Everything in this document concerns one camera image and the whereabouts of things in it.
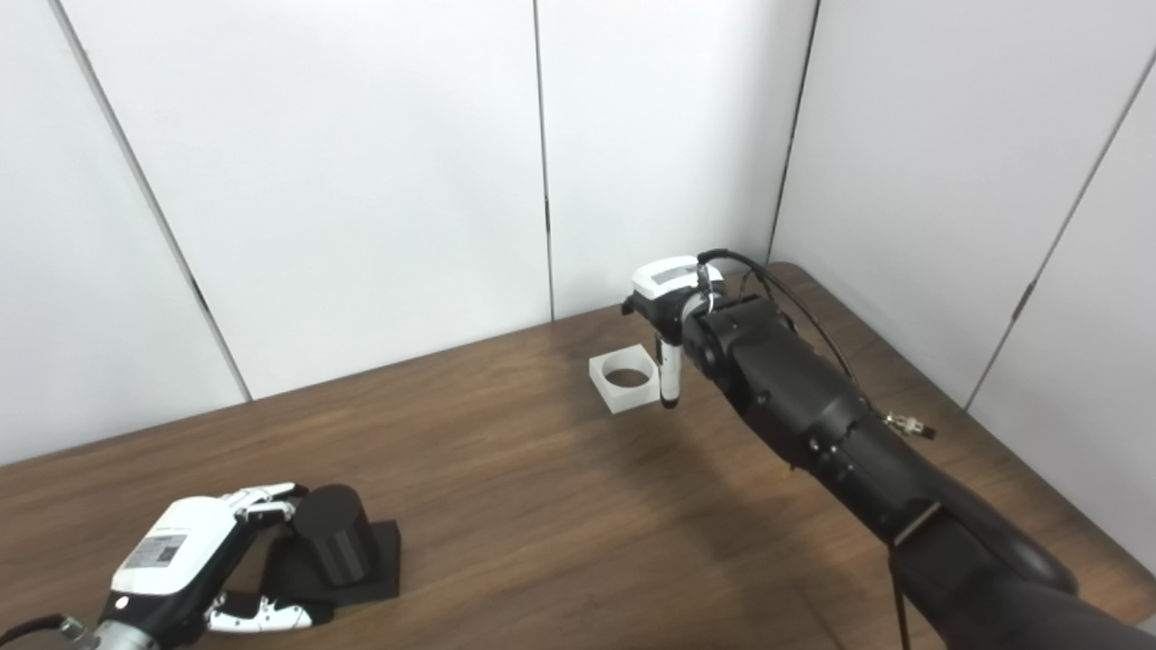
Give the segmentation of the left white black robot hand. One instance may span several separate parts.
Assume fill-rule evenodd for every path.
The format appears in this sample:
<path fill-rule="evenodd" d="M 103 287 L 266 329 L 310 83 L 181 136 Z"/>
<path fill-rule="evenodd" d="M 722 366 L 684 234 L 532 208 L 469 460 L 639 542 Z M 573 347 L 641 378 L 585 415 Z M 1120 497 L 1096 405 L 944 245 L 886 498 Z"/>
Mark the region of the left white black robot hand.
<path fill-rule="evenodd" d="M 181 649 L 205 634 L 329 625 L 334 606 L 227 590 L 265 529 L 292 523 L 309 489 L 292 482 L 177 498 L 113 573 L 92 649 Z"/>

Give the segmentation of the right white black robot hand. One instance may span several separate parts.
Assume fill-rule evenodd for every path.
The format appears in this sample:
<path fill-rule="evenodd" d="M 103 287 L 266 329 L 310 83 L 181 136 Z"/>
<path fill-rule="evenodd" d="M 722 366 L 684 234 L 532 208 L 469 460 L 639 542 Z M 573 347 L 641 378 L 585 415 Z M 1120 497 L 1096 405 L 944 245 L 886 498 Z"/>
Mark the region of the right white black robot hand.
<path fill-rule="evenodd" d="M 659 402 L 673 409 L 681 398 L 683 326 L 727 295 L 722 272 L 692 254 L 670 256 L 637 269 L 631 282 L 620 313 L 639 313 L 654 328 Z"/>

